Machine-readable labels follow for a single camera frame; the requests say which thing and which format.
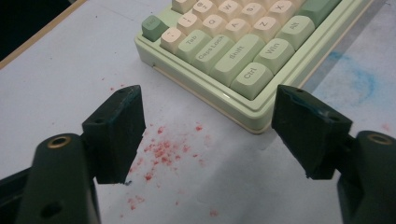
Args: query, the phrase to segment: ctrl key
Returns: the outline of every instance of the ctrl key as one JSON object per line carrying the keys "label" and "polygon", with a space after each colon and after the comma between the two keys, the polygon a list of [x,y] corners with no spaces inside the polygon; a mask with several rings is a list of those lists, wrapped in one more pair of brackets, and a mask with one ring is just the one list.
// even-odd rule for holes
{"label": "ctrl key", "polygon": [[252,101],[273,77],[265,65],[250,63],[233,81],[231,89]]}

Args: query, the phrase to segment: keycap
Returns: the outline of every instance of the keycap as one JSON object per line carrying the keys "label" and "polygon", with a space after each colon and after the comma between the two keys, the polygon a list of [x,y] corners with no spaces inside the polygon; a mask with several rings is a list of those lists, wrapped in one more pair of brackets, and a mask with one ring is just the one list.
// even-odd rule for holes
{"label": "keycap", "polygon": [[191,63],[196,53],[212,38],[201,30],[194,30],[178,45],[176,56],[186,63]]}
{"label": "keycap", "polygon": [[216,63],[210,76],[229,87],[263,46],[264,42],[258,36],[245,35]]}
{"label": "keycap", "polygon": [[265,45],[254,62],[264,64],[276,74],[293,54],[294,48],[288,41],[274,38]]}
{"label": "keycap", "polygon": [[235,43],[226,35],[217,35],[199,51],[192,65],[202,72],[209,74],[209,71],[215,66],[220,58]]}
{"label": "keycap", "polygon": [[143,36],[152,42],[158,40],[168,28],[163,21],[153,15],[148,16],[142,22]]}
{"label": "keycap", "polygon": [[291,1],[277,1],[268,10],[266,16],[274,17],[281,25],[284,25],[296,12]]}
{"label": "keycap", "polygon": [[307,16],[318,27],[341,0],[306,0],[297,15]]}
{"label": "keycap", "polygon": [[227,0],[219,6],[219,16],[230,21],[241,13],[242,7],[235,1]]}
{"label": "keycap", "polygon": [[250,33],[257,35],[265,43],[268,43],[274,38],[280,28],[281,25],[275,18],[262,17],[254,24],[253,28],[250,30]]}
{"label": "keycap", "polygon": [[193,30],[201,27],[202,21],[192,13],[182,15],[177,21],[177,29],[185,35],[189,35]]}
{"label": "keycap", "polygon": [[238,41],[242,36],[248,33],[250,25],[239,18],[232,19],[225,26],[224,35],[230,37],[234,42]]}
{"label": "keycap", "polygon": [[178,44],[184,39],[186,36],[181,33],[177,28],[170,27],[167,29],[163,35],[161,36],[161,47],[163,49],[168,50],[169,52],[175,54]]}
{"label": "keycap", "polygon": [[192,13],[195,14],[201,21],[204,21],[209,15],[215,14],[218,11],[213,2],[209,0],[199,0],[193,7]]}
{"label": "keycap", "polygon": [[241,11],[239,18],[247,21],[251,26],[256,23],[256,21],[264,16],[267,11],[265,8],[258,3],[249,3]]}
{"label": "keycap", "polygon": [[233,81],[231,89],[249,100],[254,100],[273,77],[274,75],[264,65],[250,63]]}
{"label": "keycap", "polygon": [[315,24],[306,16],[292,17],[277,33],[276,37],[285,39],[297,50],[315,31]]}
{"label": "keycap", "polygon": [[277,0],[252,0],[253,3],[261,4],[266,10],[268,10]]}
{"label": "keycap", "polygon": [[210,15],[203,22],[202,30],[211,36],[219,35],[225,29],[227,21],[219,15]]}
{"label": "keycap", "polygon": [[180,14],[188,12],[196,0],[172,0],[172,9]]}

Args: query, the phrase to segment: blue stain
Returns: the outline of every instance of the blue stain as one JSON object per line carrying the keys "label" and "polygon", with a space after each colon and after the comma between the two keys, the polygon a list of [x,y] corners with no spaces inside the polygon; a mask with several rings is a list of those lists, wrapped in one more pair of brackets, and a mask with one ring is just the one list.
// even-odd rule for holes
{"label": "blue stain", "polygon": [[361,64],[357,63],[349,56],[336,51],[331,52],[328,59],[331,61],[338,61],[343,66],[343,70],[346,72],[345,76],[349,76],[351,79],[350,88],[355,90],[359,95],[357,104],[363,103],[375,94],[377,90],[375,75],[366,71]]}

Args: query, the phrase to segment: mechanical keyboard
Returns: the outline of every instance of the mechanical keyboard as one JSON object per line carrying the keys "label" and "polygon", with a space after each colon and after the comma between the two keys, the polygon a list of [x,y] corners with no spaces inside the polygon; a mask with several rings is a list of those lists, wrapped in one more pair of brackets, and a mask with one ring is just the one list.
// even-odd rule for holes
{"label": "mechanical keyboard", "polygon": [[172,0],[142,22],[141,60],[251,133],[279,84],[301,87],[373,0]]}

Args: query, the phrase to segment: shift key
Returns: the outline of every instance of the shift key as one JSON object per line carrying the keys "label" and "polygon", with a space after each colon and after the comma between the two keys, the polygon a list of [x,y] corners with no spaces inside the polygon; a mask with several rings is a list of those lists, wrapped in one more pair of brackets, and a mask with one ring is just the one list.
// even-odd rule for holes
{"label": "shift key", "polygon": [[215,65],[210,76],[227,87],[264,47],[256,35],[243,36]]}

